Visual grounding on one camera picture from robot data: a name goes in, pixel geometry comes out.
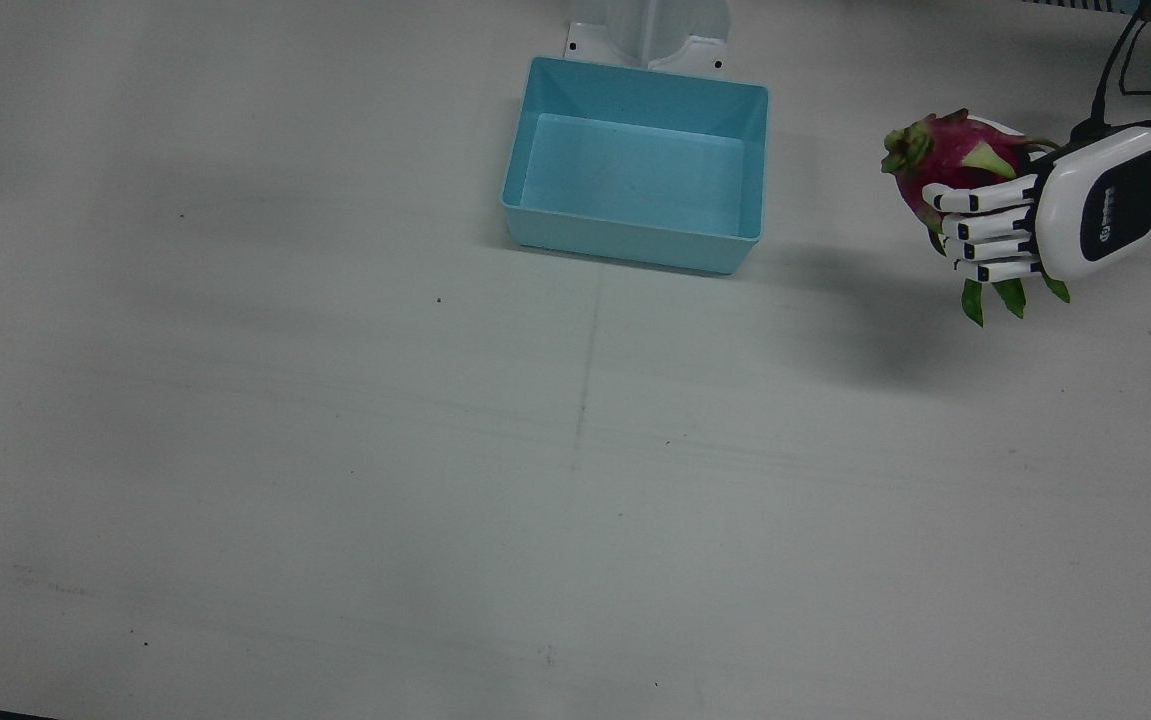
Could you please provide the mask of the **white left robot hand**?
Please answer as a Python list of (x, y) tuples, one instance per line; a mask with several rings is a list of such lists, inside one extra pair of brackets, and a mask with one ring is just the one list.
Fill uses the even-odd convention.
[(945, 254), (968, 281), (1075, 281), (1150, 237), (1151, 122), (1051, 152), (1000, 184), (928, 183), (921, 191), (944, 214)]

